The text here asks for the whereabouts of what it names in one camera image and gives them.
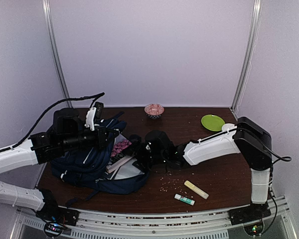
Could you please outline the pink flower Designer Fate book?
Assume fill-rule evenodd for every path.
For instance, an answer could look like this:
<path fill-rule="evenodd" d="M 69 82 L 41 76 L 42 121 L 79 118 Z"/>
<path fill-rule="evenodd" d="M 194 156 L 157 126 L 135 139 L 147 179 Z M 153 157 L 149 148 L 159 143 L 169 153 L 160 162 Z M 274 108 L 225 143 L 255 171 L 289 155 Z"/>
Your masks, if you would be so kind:
<path fill-rule="evenodd" d="M 121 166 L 130 161 L 135 154 L 135 146 L 127 139 L 114 145 L 109 164 L 106 166 L 108 174 L 118 170 Z"/>

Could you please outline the navy blue student backpack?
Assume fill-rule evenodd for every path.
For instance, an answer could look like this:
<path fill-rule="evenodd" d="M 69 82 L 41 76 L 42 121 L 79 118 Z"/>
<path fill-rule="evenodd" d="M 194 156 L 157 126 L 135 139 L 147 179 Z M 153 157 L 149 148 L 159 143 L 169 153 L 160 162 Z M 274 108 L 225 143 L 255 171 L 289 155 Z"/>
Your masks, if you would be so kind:
<path fill-rule="evenodd" d="M 120 120 L 116 124 L 120 130 L 119 135 L 126 125 L 125 121 Z M 52 175 L 72 186 L 93 189 L 86 200 L 90 200 L 98 192 L 126 195 L 138 191 L 145 185 L 150 172 L 137 169 L 133 166 L 133 160 L 118 169 L 115 180 L 99 179 L 106 172 L 115 139 L 116 137 L 103 149 L 88 147 L 54 158 L 50 162 Z"/>

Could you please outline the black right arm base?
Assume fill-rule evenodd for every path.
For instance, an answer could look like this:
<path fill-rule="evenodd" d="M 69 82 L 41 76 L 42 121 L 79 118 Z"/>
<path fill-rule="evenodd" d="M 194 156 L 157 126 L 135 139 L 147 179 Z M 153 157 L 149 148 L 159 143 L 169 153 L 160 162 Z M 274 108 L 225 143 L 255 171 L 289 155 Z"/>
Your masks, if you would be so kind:
<path fill-rule="evenodd" d="M 241 208 L 230 209 L 228 211 L 231 225 L 244 224 L 252 221 L 261 220 L 263 217 L 271 215 L 268 203 L 250 204 Z"/>

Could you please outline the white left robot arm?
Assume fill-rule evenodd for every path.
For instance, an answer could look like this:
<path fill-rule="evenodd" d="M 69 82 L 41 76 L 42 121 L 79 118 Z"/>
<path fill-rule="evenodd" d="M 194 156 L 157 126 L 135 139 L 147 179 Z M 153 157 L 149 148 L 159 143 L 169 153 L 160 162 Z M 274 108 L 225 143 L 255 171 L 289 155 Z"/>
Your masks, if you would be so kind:
<path fill-rule="evenodd" d="M 53 124 L 46 132 L 27 136 L 21 142 L 0 149 L 0 174 L 20 167 L 43 164 L 66 153 L 93 147 L 105 148 L 119 135 L 119 129 L 101 119 L 103 104 L 89 108 L 86 119 L 74 108 L 55 111 Z M 0 203 L 43 212 L 57 221 L 62 211 L 49 190 L 26 189 L 0 181 Z"/>

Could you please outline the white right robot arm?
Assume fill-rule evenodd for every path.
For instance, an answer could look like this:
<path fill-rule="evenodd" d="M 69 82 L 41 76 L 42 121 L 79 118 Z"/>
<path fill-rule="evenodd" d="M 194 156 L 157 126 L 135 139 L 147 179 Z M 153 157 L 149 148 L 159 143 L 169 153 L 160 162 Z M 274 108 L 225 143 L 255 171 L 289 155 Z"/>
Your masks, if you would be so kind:
<path fill-rule="evenodd" d="M 145 141 L 134 141 L 131 153 L 140 167 L 157 164 L 185 169 L 226 155 L 240 154 L 251 169 L 251 202 L 246 208 L 249 219 L 257 219 L 268 199 L 272 168 L 272 137 L 269 132 L 247 117 L 212 136 L 174 145 L 164 131 L 152 130 Z"/>

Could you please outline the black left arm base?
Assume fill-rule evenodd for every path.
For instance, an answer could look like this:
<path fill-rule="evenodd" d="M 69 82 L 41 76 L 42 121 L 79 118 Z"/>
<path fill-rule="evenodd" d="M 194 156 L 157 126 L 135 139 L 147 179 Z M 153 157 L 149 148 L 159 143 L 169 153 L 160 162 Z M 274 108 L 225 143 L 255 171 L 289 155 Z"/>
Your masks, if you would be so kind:
<path fill-rule="evenodd" d="M 78 210 L 59 207 L 50 190 L 39 189 L 39 192 L 43 195 L 44 205 L 36 211 L 38 217 L 61 225 L 76 226 L 80 214 Z"/>

